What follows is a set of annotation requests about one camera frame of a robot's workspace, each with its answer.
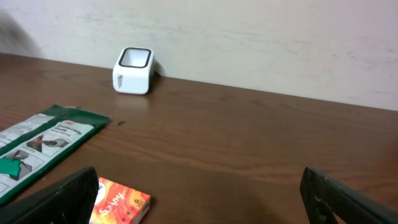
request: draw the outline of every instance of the orange box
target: orange box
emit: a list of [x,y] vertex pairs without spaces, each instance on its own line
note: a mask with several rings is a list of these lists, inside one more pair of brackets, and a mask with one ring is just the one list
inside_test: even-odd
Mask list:
[[148,211],[150,195],[100,177],[90,224],[138,224]]

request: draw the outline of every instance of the green and white package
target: green and white package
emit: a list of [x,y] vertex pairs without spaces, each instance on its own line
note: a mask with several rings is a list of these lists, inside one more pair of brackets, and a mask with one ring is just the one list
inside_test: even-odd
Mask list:
[[110,121],[54,105],[0,132],[0,206],[16,196]]

